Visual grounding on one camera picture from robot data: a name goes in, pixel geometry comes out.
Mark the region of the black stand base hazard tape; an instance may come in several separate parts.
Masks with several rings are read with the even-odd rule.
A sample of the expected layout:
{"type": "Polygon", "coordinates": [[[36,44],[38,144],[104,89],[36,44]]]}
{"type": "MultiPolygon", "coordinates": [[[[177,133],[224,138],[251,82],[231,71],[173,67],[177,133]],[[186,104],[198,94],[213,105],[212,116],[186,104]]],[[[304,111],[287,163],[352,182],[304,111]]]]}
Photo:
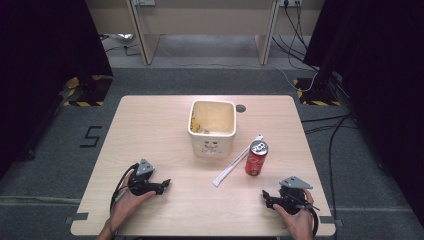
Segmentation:
{"type": "Polygon", "coordinates": [[[303,105],[340,106],[340,101],[330,86],[314,87],[313,78],[297,78],[293,81],[297,96],[303,105]]]}
{"type": "Polygon", "coordinates": [[[112,78],[104,75],[93,75],[87,84],[81,84],[77,77],[73,77],[65,84],[68,95],[64,106],[102,106],[111,83],[112,78]]]}

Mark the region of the grey tape strip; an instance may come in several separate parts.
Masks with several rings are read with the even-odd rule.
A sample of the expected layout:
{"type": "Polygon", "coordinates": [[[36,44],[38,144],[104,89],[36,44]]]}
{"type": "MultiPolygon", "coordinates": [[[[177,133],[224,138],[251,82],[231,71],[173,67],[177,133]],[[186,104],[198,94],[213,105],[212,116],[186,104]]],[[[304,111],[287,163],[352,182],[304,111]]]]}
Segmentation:
{"type": "Polygon", "coordinates": [[[89,215],[88,212],[75,213],[74,215],[68,216],[65,218],[65,224],[72,224],[74,221],[87,220],[88,215],[89,215]]]}
{"type": "Polygon", "coordinates": [[[334,224],[336,227],[343,227],[344,222],[342,219],[335,219],[333,216],[319,216],[322,224],[334,224]]]}

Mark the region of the black curtain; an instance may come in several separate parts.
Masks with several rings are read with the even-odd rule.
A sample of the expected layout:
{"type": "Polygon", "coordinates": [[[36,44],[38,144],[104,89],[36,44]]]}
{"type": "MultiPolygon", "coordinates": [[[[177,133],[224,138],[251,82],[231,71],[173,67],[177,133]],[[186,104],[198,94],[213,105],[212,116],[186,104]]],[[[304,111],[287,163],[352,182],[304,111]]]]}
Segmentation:
{"type": "Polygon", "coordinates": [[[0,178],[68,80],[111,74],[85,0],[0,0],[0,178]]]}
{"type": "Polygon", "coordinates": [[[424,0],[324,0],[304,62],[342,76],[374,151],[424,226],[424,0]]]}

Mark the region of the person's right hand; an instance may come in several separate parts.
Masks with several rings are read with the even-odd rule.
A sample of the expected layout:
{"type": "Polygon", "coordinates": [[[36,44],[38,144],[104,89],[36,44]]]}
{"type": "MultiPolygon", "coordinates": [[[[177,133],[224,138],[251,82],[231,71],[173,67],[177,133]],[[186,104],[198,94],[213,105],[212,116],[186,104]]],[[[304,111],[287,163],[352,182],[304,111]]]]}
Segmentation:
{"type": "Polygon", "coordinates": [[[274,204],[273,208],[283,219],[282,228],[287,229],[294,240],[313,240],[314,220],[309,210],[301,209],[291,215],[278,204],[274,204]]]}

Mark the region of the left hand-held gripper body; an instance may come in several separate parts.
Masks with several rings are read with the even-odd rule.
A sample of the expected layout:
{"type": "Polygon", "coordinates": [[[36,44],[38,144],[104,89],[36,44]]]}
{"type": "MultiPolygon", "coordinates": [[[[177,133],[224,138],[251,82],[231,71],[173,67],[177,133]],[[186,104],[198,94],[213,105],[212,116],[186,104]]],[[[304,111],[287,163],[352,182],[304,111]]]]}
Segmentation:
{"type": "Polygon", "coordinates": [[[134,171],[131,173],[127,184],[132,194],[140,196],[150,191],[157,192],[157,184],[149,182],[154,170],[155,167],[146,159],[142,158],[140,160],[134,171]]]}

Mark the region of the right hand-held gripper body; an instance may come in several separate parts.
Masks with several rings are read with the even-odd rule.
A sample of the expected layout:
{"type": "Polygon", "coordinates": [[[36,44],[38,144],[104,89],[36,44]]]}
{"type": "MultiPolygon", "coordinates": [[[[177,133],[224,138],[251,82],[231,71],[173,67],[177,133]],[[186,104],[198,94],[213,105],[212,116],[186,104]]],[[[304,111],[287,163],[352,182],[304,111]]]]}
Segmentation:
{"type": "Polygon", "coordinates": [[[282,207],[289,214],[296,214],[300,209],[308,205],[305,196],[305,189],[312,189],[313,186],[296,176],[291,176],[279,182],[279,193],[282,198],[282,207]]]}

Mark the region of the cream plastic trash bin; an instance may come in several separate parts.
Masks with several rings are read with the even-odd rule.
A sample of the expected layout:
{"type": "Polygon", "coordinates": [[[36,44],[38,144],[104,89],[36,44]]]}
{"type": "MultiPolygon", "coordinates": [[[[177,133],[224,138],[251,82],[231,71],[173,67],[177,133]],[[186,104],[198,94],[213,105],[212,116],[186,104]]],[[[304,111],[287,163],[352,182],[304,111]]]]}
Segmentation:
{"type": "Polygon", "coordinates": [[[192,103],[188,134],[196,156],[227,157],[232,151],[236,128],[237,116],[232,102],[198,99],[192,103]]]}

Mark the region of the red soda can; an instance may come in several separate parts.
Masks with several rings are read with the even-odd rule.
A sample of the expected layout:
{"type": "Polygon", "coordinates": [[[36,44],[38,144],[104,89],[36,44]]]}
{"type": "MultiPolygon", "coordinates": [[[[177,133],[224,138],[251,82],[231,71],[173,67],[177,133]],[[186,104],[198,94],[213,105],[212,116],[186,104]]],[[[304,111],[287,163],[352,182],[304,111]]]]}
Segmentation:
{"type": "Polygon", "coordinates": [[[258,176],[261,173],[268,150],[268,145],[263,140],[255,140],[251,143],[245,165],[245,172],[248,175],[258,176]]]}

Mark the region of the person's left hand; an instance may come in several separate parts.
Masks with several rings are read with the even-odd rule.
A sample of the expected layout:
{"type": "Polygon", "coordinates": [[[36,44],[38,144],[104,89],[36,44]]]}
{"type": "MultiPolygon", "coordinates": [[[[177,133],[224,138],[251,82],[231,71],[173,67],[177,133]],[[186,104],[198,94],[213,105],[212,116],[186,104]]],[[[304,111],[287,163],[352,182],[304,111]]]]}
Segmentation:
{"type": "Polygon", "coordinates": [[[145,201],[156,195],[154,191],[140,196],[134,195],[127,188],[129,177],[130,175],[127,175],[124,178],[122,189],[119,191],[117,201],[113,205],[108,226],[106,227],[110,233],[116,232],[145,201]]]}

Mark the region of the white paper chopstick sleeve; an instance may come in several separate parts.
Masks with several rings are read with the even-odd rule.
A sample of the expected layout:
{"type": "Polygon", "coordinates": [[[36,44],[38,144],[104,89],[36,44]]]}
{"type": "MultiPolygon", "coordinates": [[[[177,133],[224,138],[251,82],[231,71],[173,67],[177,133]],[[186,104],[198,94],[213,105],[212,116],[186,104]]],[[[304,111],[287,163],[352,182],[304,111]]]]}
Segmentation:
{"type": "Polygon", "coordinates": [[[218,187],[220,185],[220,183],[226,178],[226,176],[232,172],[232,170],[239,164],[241,163],[248,155],[250,152],[250,147],[246,147],[240,154],[239,156],[233,160],[213,181],[212,184],[215,187],[218,187]]]}

